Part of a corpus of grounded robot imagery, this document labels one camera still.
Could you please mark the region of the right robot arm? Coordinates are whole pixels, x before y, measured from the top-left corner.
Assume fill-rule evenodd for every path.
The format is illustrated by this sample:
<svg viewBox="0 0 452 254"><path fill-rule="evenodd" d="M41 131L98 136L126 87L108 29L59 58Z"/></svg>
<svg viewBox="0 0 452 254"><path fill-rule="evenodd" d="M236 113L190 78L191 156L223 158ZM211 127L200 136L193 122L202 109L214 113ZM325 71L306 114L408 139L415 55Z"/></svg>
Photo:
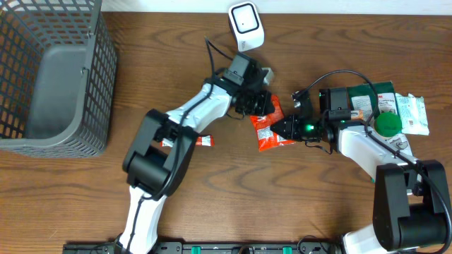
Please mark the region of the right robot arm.
<svg viewBox="0 0 452 254"><path fill-rule="evenodd" d="M311 115L305 91L294 100L302 114L293 114L270 129L286 140L319 147L327 142L357 163L374 181L372 223L345 234L342 253L414 253L419 247L451 245L451 203L445 169L436 160L420 161L375 135L371 126L355 118L345 88L319 93L321 118Z"/></svg>

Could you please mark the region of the green 3M product package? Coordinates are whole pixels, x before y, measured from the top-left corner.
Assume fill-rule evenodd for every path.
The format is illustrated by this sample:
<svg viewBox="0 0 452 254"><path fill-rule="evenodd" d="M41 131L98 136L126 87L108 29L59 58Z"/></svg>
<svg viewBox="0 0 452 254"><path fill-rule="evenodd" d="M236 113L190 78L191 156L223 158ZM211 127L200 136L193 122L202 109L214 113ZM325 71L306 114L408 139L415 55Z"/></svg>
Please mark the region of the green 3M product package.
<svg viewBox="0 0 452 254"><path fill-rule="evenodd" d="M380 113L390 111L399 115L393 83L391 81L374 83L374 88L377 91L378 95L378 111L372 116L369 122L369 127L373 129L374 135L383 138L386 142L395 146L397 150L400 150L407 155L412 155L412 150L410 148L408 138L405 134L402 134L402 131L391 138L387 138L379 135L374 130L374 121ZM352 109L361 109L364 112L364 120L367 121L371 113L374 111L374 107L376 105L376 96L370 85L363 84L354 87L348 87L347 93Z"/></svg>

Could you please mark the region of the red stick packet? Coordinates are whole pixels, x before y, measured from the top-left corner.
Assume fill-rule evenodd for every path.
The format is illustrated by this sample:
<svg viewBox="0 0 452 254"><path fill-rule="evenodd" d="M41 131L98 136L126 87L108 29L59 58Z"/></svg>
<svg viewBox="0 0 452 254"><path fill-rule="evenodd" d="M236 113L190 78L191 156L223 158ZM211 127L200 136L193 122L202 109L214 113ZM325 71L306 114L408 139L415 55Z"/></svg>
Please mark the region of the red stick packet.
<svg viewBox="0 0 452 254"><path fill-rule="evenodd" d="M215 145L212 135L198 136L196 146L213 147ZM161 147L171 147L172 144L163 140L160 142Z"/></svg>

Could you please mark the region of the teal tissue packet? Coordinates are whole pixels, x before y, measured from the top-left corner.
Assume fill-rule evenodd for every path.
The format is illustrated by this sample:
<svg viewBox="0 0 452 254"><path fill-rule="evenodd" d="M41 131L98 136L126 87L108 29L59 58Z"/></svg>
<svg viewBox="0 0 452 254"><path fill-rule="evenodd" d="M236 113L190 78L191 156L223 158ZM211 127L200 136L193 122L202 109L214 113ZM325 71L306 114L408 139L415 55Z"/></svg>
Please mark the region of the teal tissue packet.
<svg viewBox="0 0 452 254"><path fill-rule="evenodd" d="M398 113L402 121L402 133L410 135L429 135L426 107L423 97L412 94L395 94Z"/></svg>

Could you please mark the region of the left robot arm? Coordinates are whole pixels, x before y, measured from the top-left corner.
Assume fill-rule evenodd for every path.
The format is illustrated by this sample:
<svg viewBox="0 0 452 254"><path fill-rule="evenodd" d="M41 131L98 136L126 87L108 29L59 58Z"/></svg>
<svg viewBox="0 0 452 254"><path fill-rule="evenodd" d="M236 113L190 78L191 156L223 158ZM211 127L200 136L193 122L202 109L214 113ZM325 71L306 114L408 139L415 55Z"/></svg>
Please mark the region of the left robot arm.
<svg viewBox="0 0 452 254"><path fill-rule="evenodd" d="M245 116L274 112L269 78L208 78L198 94L177 109L151 109L144 117L122 168L127 174L130 207L116 253L149 253L166 199L184 178L196 141L206 127L234 107Z"/></svg>

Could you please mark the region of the green-lid seasoning jar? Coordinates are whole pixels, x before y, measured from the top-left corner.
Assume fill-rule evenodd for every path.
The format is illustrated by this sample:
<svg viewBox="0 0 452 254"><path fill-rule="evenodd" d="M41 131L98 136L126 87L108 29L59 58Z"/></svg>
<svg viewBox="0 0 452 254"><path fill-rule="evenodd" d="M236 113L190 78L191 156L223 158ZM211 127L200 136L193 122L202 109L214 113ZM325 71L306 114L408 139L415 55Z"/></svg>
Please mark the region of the green-lid seasoning jar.
<svg viewBox="0 0 452 254"><path fill-rule="evenodd" d="M381 136L391 138L402 131L402 121L393 112L383 112L374 121L374 130Z"/></svg>

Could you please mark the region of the red snack bag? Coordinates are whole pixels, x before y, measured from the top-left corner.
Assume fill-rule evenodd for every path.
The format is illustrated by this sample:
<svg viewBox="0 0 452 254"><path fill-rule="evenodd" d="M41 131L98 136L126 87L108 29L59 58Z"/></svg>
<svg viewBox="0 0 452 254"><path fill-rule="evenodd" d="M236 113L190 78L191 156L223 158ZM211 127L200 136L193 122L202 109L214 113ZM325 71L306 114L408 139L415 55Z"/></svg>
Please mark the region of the red snack bag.
<svg viewBox="0 0 452 254"><path fill-rule="evenodd" d="M250 120L254 126L256 136L258 139L258 151L263 152L265 150L272 149L274 147L292 145L295 142L292 140L286 140L282 136L274 133L270 126L284 118L283 111L280 106L280 100L278 96L273 95L271 102L275 107L275 111L266 116L250 116Z"/></svg>

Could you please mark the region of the small orange packet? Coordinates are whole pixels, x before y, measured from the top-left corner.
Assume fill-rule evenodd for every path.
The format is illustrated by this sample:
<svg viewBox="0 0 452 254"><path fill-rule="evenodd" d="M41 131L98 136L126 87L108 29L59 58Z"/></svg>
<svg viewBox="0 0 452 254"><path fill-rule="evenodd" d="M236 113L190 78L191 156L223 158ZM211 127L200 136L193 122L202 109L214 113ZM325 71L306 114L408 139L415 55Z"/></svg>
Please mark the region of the small orange packet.
<svg viewBox="0 0 452 254"><path fill-rule="evenodd" d="M350 118L352 120L364 120L364 112L360 110L352 110L350 112Z"/></svg>

